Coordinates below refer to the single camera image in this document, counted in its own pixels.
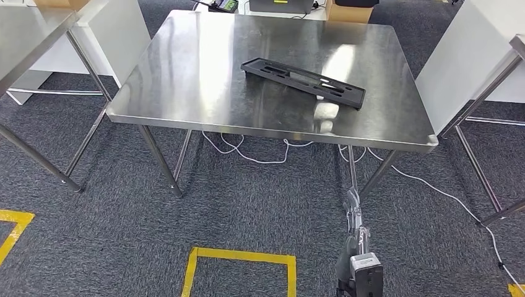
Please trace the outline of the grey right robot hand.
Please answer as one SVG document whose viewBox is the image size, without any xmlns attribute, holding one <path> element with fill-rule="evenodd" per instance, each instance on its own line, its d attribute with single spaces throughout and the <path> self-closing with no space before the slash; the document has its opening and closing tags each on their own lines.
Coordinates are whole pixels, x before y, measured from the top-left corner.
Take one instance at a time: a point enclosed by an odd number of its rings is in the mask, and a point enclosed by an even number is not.
<svg viewBox="0 0 525 297">
<path fill-rule="evenodd" d="M 346 192 L 343 207 L 347 217 L 348 237 L 345 241 L 345 249 L 349 257 L 370 252 L 370 231 L 363 225 L 363 213 L 360 207 L 360 199 L 357 190 L 351 187 Z"/>
</svg>

